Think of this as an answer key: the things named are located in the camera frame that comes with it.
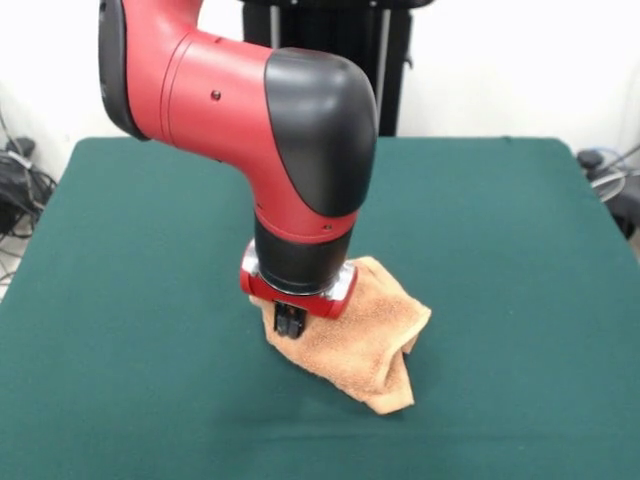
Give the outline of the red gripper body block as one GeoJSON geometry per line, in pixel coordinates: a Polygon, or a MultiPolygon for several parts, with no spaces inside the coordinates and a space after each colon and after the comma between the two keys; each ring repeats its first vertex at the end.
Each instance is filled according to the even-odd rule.
{"type": "Polygon", "coordinates": [[[312,316],[337,319],[347,307],[358,277],[356,267],[342,267],[336,282],[326,291],[313,295],[293,295],[270,286],[258,273],[240,270],[240,286],[248,295],[271,303],[290,305],[312,316]]]}

